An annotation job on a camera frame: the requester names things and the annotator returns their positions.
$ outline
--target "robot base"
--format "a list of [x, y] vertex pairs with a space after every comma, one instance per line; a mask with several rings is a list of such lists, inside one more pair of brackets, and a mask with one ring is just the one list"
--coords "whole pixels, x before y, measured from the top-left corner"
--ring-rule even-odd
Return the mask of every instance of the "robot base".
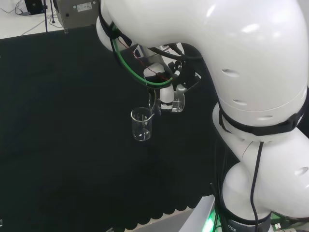
[[[240, 161], [224, 180], [225, 205], [238, 217], [254, 220], [250, 191], [259, 142], [223, 130], [219, 125], [218, 105], [212, 118], [220, 136]], [[271, 211], [293, 218], [309, 217], [308, 153], [309, 139], [298, 128], [286, 133], [282, 139], [264, 144], [254, 191], [259, 219], [267, 217]]]

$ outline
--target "beaker rim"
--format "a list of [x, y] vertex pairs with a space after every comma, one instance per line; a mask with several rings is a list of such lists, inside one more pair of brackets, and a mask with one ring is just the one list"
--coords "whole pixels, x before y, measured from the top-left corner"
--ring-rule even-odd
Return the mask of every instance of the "beaker rim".
[[[151, 116], [150, 116], [147, 120], [143, 120], [143, 121], [136, 120], [136, 119], [133, 117], [133, 115], [132, 115], [133, 111], [136, 110], [136, 109], [146, 109], [146, 110], [148, 110], [148, 111], [151, 113]], [[137, 108], [135, 108], [134, 110], [131, 111], [131, 118], [132, 118], [134, 121], [136, 121], [136, 122], [148, 122], [148, 121], [155, 115], [155, 114], [152, 114], [152, 112], [151, 112], [148, 108], [146, 108], [146, 107], [137, 107]]]

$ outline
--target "green light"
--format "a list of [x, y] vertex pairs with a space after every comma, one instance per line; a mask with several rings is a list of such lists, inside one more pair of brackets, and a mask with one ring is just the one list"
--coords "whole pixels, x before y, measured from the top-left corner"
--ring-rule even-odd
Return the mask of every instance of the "green light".
[[[212, 232], [215, 218], [216, 218], [216, 212], [213, 210], [209, 215], [209, 218], [205, 222], [202, 232]], [[218, 218], [217, 226], [218, 225], [220, 225], [220, 218]]]
[[202, 232], [211, 232], [213, 229], [213, 221], [211, 218], [207, 219], [207, 221], [205, 222], [205, 225], [203, 227]]

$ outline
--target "green cable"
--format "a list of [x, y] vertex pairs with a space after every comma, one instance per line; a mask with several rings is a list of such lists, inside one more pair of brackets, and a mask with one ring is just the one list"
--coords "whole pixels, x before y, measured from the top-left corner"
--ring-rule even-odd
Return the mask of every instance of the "green cable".
[[112, 43], [114, 45], [114, 48], [115, 48], [115, 51], [116, 51], [116, 54], [117, 56], [119, 57], [120, 61], [123, 63], [123, 65], [126, 67], [126, 69], [132, 73], [136, 78], [138, 78], [140, 81], [144, 82], [144, 83], [147, 83], [147, 84], [150, 84], [150, 85], [153, 85], [153, 86], [164, 86], [168, 83], [170, 83], [170, 81], [173, 79], [173, 78], [170, 78], [168, 81], [165, 81], [165, 82], [162, 82], [162, 83], [155, 83], [155, 82], [150, 82], [150, 81], [147, 81], [145, 80], [144, 78], [140, 77], [139, 75], [137, 75], [128, 65], [127, 63], [125, 62], [125, 60], [123, 59], [121, 53], [119, 52], [119, 49], [118, 49], [118, 45], [116, 43], [116, 40], [112, 40]]

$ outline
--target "red wire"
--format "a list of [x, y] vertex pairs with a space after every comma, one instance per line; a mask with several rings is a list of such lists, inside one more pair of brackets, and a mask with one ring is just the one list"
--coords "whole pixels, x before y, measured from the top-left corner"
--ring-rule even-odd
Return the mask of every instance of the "red wire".
[[[118, 39], [118, 41], [119, 41], [125, 48], [129, 48], [129, 47], [126, 46], [123, 42], [121, 42], [119, 38], [117, 38], [117, 39]], [[141, 63], [142, 66], [146, 67], [147, 69], [149, 69], [150, 71], [152, 71], [153, 73], [155, 73], [156, 76], [161, 77], [161, 79], [162, 79], [162, 80], [165, 80], [165, 81], [168, 81], [168, 80], [169, 80], [169, 79], [166, 79], [164, 76], [159, 75], [159, 74], [156, 73], [155, 71], [151, 70], [147, 65], [145, 65], [145, 64], [143, 63], [143, 61], [141, 61], [141, 59], [140, 59], [139, 57], [137, 57], [137, 56], [135, 55], [135, 53], [134, 53], [133, 51], [131, 51], [131, 53], [132, 53], [133, 56]]]

